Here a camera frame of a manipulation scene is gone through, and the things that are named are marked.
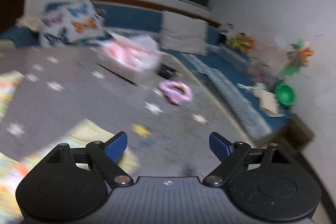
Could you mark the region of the green plastic bowl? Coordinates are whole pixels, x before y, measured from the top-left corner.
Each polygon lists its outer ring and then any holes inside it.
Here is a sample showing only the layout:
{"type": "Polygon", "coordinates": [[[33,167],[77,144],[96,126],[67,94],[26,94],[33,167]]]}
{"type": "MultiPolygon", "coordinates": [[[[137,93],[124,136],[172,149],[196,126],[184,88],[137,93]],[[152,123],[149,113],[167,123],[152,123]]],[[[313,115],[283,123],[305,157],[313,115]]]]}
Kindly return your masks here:
{"type": "Polygon", "coordinates": [[[294,89],[287,84],[278,84],[274,93],[280,105],[285,108],[290,108],[295,104],[296,94],[294,89]]]}

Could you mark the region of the striped grey blanket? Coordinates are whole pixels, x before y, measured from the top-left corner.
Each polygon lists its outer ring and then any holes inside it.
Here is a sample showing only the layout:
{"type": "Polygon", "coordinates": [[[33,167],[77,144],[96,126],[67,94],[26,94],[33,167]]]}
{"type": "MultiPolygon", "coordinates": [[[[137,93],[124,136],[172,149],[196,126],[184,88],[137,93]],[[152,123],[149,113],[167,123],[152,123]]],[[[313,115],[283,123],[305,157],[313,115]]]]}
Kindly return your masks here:
{"type": "Polygon", "coordinates": [[[264,139],[272,133],[271,127],[261,114],[223,73],[207,66],[194,55],[184,53],[183,57],[196,67],[199,73],[210,79],[252,141],[264,139]]]}

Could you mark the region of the beige cloth on sofa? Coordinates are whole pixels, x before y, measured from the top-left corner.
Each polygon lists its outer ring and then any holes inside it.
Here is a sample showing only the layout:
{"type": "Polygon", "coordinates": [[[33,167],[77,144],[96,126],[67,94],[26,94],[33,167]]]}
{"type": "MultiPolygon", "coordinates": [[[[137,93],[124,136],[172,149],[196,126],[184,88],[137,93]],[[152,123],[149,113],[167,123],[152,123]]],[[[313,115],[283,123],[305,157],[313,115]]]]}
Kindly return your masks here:
{"type": "Polygon", "coordinates": [[[31,31],[37,32],[43,25],[41,18],[32,15],[22,15],[15,22],[16,27],[28,28],[31,31]]]}

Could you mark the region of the white cushion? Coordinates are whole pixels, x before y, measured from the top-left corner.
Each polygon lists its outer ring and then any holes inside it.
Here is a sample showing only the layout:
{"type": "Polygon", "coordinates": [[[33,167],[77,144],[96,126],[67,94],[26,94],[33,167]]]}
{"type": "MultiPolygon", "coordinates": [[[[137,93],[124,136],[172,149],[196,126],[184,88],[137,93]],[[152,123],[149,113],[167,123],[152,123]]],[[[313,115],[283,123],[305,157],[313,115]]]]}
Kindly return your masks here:
{"type": "Polygon", "coordinates": [[[161,47],[164,50],[205,56],[208,24],[181,14],[162,14],[161,47]]]}

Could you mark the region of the butterfly print pillow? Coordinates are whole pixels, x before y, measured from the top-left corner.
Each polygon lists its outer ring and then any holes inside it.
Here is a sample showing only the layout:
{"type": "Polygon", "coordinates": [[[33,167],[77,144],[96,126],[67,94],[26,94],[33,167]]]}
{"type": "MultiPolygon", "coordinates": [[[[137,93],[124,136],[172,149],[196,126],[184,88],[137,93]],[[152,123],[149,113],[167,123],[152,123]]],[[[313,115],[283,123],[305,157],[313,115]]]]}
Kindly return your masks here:
{"type": "Polygon", "coordinates": [[[105,35],[106,12],[92,0],[76,0],[45,12],[39,29],[43,47],[85,44],[105,35]]]}

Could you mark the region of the colourful toy pile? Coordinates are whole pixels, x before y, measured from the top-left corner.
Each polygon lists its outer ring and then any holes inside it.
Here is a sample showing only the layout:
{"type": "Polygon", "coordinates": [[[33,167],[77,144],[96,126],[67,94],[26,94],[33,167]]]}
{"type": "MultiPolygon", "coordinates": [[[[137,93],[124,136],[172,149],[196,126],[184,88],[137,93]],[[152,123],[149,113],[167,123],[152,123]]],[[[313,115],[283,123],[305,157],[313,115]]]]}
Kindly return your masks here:
{"type": "Polygon", "coordinates": [[[234,26],[231,23],[221,25],[219,31],[225,45],[231,47],[233,50],[241,52],[245,56],[248,55],[249,51],[256,43],[254,38],[244,32],[234,34],[234,26]]]}

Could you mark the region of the pink tissue pack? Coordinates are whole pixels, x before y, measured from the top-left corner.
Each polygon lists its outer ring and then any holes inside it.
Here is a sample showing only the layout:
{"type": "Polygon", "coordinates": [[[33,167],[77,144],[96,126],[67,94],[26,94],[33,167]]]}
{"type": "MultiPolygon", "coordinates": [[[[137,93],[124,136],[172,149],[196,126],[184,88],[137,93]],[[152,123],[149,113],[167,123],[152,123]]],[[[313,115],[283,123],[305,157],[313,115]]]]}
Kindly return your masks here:
{"type": "Polygon", "coordinates": [[[127,38],[110,31],[112,36],[98,49],[98,65],[140,85],[153,76],[161,63],[158,43],[148,34],[127,38]]]}

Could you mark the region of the pink hair scrunchie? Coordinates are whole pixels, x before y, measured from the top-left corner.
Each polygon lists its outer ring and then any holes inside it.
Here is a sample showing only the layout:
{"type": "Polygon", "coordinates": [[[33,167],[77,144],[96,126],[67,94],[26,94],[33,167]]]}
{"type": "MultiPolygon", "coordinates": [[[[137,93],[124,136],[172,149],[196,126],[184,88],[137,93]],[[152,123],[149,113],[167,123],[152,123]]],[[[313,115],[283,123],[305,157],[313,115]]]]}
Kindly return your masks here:
{"type": "Polygon", "coordinates": [[[159,83],[158,87],[163,95],[174,105],[182,106],[193,99],[191,88],[181,81],[164,80],[159,83]]]}

